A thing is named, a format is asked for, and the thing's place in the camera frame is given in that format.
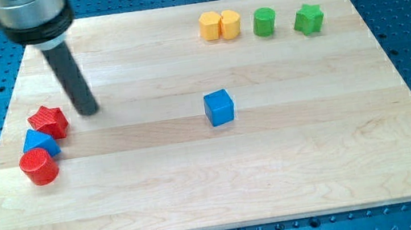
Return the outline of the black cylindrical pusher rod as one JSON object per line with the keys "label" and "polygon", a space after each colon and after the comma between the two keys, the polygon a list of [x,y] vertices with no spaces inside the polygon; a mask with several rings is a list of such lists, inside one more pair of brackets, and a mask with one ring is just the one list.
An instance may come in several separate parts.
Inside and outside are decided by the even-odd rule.
{"label": "black cylindrical pusher rod", "polygon": [[77,113],[81,116],[90,116],[97,113],[99,110],[97,100],[91,93],[91,89],[67,44],[61,42],[53,49],[43,50],[42,54]]}

